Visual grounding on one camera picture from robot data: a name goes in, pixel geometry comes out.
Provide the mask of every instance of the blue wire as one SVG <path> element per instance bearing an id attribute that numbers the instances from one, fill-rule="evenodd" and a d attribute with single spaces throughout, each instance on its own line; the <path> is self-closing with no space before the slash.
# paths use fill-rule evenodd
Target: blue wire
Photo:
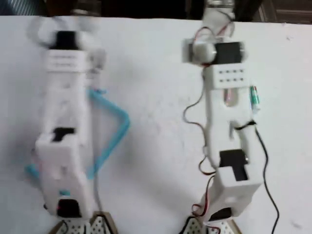
<path id="1" fill-rule="evenodd" d="M 104 164 L 104 162 L 108 159 L 109 155 L 112 153 L 114 148 L 119 144 L 122 138 L 127 133 L 130 126 L 130 119 L 124 110 L 120 109 L 118 106 L 105 99 L 101 94 L 103 92 L 99 92 L 99 90 L 89 89 L 88 94 L 91 99 L 108 108 L 110 111 L 114 112 L 118 116 L 123 119 L 123 123 L 119 127 L 118 131 L 113 135 L 110 140 L 108 146 L 102 150 L 102 153 L 99 157 L 96 158 L 94 165 L 87 171 L 87 178 L 93 179 L 95 174 Z M 30 173 L 32 176 L 39 178 L 39 171 L 36 169 L 35 164 L 30 164 L 25 167 L 26 172 Z"/>

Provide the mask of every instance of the white table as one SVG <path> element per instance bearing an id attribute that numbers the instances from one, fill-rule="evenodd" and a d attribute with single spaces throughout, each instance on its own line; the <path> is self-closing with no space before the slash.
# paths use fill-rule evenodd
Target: white table
<path id="1" fill-rule="evenodd" d="M 5 234 L 44 234 L 56 223 L 24 172 L 39 133 L 46 83 L 43 49 L 25 36 L 30 19 L 0 17 L 0 227 Z M 101 19 L 98 36 L 108 54 L 102 88 L 131 118 L 126 138 L 99 172 L 104 208 L 121 234 L 177 234 L 204 193 L 207 178 L 197 170 L 203 139 L 181 119 L 201 90 L 200 69 L 181 62 L 181 41 L 200 24 Z M 246 43 L 247 65 L 261 98 L 256 120 L 270 154 L 268 185 L 281 212 L 276 233 L 309 234 L 312 27 L 237 23 L 234 39 Z M 203 103 L 188 117 L 204 121 Z M 244 234 L 268 234 L 275 217 L 261 186 L 236 221 Z"/>

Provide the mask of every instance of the perforated metal plate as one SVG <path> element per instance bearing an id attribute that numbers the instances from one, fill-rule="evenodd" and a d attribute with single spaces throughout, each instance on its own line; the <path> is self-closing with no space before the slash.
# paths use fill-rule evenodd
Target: perforated metal plate
<path id="1" fill-rule="evenodd" d="M 60 229 L 57 231 L 57 234 L 84 234 L 84 223 L 73 222 L 71 220 L 65 220 L 66 224 L 62 223 Z"/>
<path id="2" fill-rule="evenodd" d="M 242 234 L 236 224 L 229 220 L 228 222 L 214 223 L 214 227 L 201 227 L 199 221 L 194 217 L 189 217 L 179 234 Z"/>
<path id="3" fill-rule="evenodd" d="M 95 212 L 89 222 L 75 219 L 64 222 L 57 224 L 49 234 L 117 234 L 111 215 L 105 212 Z"/>
<path id="4" fill-rule="evenodd" d="M 112 234 L 107 225 L 105 220 L 102 217 L 97 217 L 91 226 L 91 234 Z"/>

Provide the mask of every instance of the green led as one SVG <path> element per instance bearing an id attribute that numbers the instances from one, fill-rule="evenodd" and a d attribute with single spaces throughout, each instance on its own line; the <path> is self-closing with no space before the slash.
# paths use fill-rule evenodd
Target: green led
<path id="1" fill-rule="evenodd" d="M 250 86 L 250 99 L 251 99 L 252 105 L 259 105 L 260 104 L 258 91 L 254 85 Z"/>

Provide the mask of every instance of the electrical cable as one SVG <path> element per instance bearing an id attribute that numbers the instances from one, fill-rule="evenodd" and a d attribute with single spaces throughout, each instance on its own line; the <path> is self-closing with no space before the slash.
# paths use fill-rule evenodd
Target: electrical cable
<path id="1" fill-rule="evenodd" d="M 248 127 L 248 126 L 251 126 L 251 125 L 256 125 L 256 122 L 254 120 L 251 120 L 247 124 L 245 124 L 245 125 L 243 125 L 241 127 L 234 128 L 234 129 L 240 131 L 240 130 L 242 130 L 242 129 Z M 274 222 L 274 225 L 272 227 L 272 232 L 271 232 L 271 234 L 273 234 L 275 229 L 276 229 L 278 220 L 279 220 L 279 210 L 278 210 L 278 207 L 277 207 L 277 205 L 276 205 L 276 203 L 275 203 L 275 201 L 274 201 L 274 199 L 273 199 L 273 197 L 272 197 L 272 195 L 271 195 L 271 193 L 269 191 L 268 184 L 267 184 L 267 179 L 266 179 L 266 172 L 267 172 L 267 167 L 268 167 L 268 164 L 269 164 L 269 154 L 268 154 L 267 148 L 265 147 L 265 144 L 264 144 L 264 142 L 262 140 L 262 137 L 261 137 L 261 135 L 260 135 L 260 133 L 259 133 L 259 131 L 257 130 L 256 127 L 255 127 L 255 133 L 256 133 L 256 135 L 258 137 L 258 140 L 260 141 L 260 144 L 262 146 L 262 149 L 263 149 L 264 155 L 265 155 L 265 164 L 264 164 L 264 168 L 263 168 L 264 187 L 265 187 L 265 190 L 266 190 L 266 192 L 267 192 L 267 194 L 268 194 L 272 204 L 274 205 L 274 208 L 275 208 L 276 213 L 277 213 L 277 217 L 276 217 L 276 220 Z"/>
<path id="2" fill-rule="evenodd" d="M 203 217 L 205 216 L 205 214 L 207 213 L 208 209 L 209 209 L 209 204 L 210 204 L 210 200 L 209 200 L 209 193 L 208 193 L 208 189 L 209 189 L 209 184 L 210 184 L 210 181 L 214 178 L 215 176 L 211 176 L 208 180 L 208 183 L 207 183 L 207 187 L 206 187 L 206 192 L 205 192 L 205 205 L 204 205 L 204 209 L 203 209 L 203 212 L 201 214 L 197 214 L 196 211 L 194 211 L 194 207 L 198 207 L 198 208 L 202 208 L 201 205 L 199 204 L 194 204 L 192 206 L 192 215 L 194 215 L 195 217 Z"/>
<path id="3" fill-rule="evenodd" d="M 264 187 L 265 187 L 265 190 L 267 191 L 267 194 L 268 194 L 268 196 L 269 196 L 269 198 L 270 198 L 272 204 L 274 205 L 274 208 L 275 208 L 276 213 L 277 213 L 277 217 L 276 217 L 276 220 L 275 220 L 275 222 L 274 222 L 274 225 L 273 225 L 273 227 L 272 227 L 272 232 L 271 232 L 271 233 L 273 234 L 274 231 L 275 231 L 275 229 L 276 229 L 277 222 L 278 222 L 278 220 L 279 220 L 279 210 L 278 210 L 278 207 L 277 207 L 276 203 L 274 202 L 274 199 L 273 199 L 273 197 L 272 197 L 272 195 L 271 195 L 271 193 L 270 193 L 270 191 L 269 191 L 268 185 L 267 185 L 266 171 L 267 171 L 267 166 L 268 166 L 268 163 L 269 163 L 269 155 L 268 155 L 267 149 L 266 149 L 266 147 L 265 147 L 265 145 L 264 145 L 264 142 L 263 142 L 263 140 L 262 140 L 262 138 L 261 138 L 261 135 L 260 135 L 260 133 L 258 132 L 257 128 L 255 128 L 255 133 L 256 133 L 256 135 L 257 135 L 259 141 L 260 141 L 260 144 L 261 144 L 261 146 L 262 146 L 262 148 L 263 148 L 263 151 L 264 151 L 264 154 L 265 154 L 265 164 L 264 164 L 264 168 L 263 168 Z"/>
<path id="4" fill-rule="evenodd" d="M 204 80 L 203 72 L 204 72 L 205 68 L 206 68 L 206 67 L 204 67 L 204 69 L 202 70 L 202 73 L 201 73 L 201 76 L 202 76 L 203 80 Z M 192 107 L 194 107 L 194 106 L 196 106 L 197 104 L 200 103 L 200 101 L 202 100 L 202 98 L 203 98 L 203 96 L 204 96 L 204 92 L 205 92 L 205 86 L 204 86 L 204 83 L 203 83 L 202 91 L 201 91 L 201 94 L 200 94 L 199 99 L 198 99 L 195 103 L 193 103 L 193 104 L 187 106 L 187 107 L 184 109 L 184 111 L 183 111 L 183 121 L 186 122 L 186 123 L 188 123 L 188 124 L 196 125 L 196 126 L 198 126 L 198 127 L 201 129 L 202 135 L 203 135 L 203 137 L 204 137 L 204 147 L 207 147 L 207 138 L 206 138 L 206 134 L 205 134 L 205 128 L 204 128 L 200 123 L 198 123 L 198 122 L 193 122 L 193 121 L 189 121 L 189 120 L 186 118 L 186 112 L 187 112 L 190 108 L 192 108 Z M 205 172 L 205 171 L 203 171 L 203 170 L 201 169 L 202 163 L 205 161 L 206 158 L 207 158 L 207 155 L 204 154 L 204 158 L 200 161 L 200 163 L 199 163 L 199 165 L 198 165 L 198 169 L 199 169 L 200 172 L 202 172 L 204 175 L 210 176 L 210 175 L 213 175 L 213 174 L 215 173 L 215 171 L 213 171 L 213 172 Z"/>
<path id="5" fill-rule="evenodd" d="M 95 124 L 97 126 L 99 126 L 99 118 L 98 115 L 96 115 L 97 113 L 94 113 L 94 120 L 93 122 L 95 122 Z M 93 132 L 94 135 L 99 136 L 99 128 L 94 128 L 93 131 L 96 131 L 95 133 Z M 95 152 L 93 152 L 93 165 L 96 165 L 97 162 L 97 157 Z M 93 189 L 94 189 L 94 198 L 95 201 L 97 203 L 97 206 L 99 208 L 99 211 L 102 212 L 103 211 L 103 205 L 99 196 L 99 185 L 98 185 L 98 172 L 94 173 L 94 178 L 93 178 Z"/>
<path id="6" fill-rule="evenodd" d="M 228 18 L 228 20 L 229 20 L 229 23 L 226 24 L 226 25 L 219 31 L 219 33 L 217 34 L 217 36 L 219 36 L 223 31 L 225 31 L 225 30 L 227 29 L 227 27 L 231 24 L 231 25 L 232 25 L 232 30 L 231 30 L 230 37 L 232 37 L 232 36 L 233 36 L 233 33 L 234 33 L 234 31 L 235 31 L 235 23 L 234 23 L 233 18 L 232 18 L 229 14 L 227 14 L 227 13 L 221 11 L 221 10 L 216 9 L 216 11 L 219 12 L 219 13 L 221 13 L 221 14 L 223 14 L 223 15 L 225 15 L 225 16 Z"/>

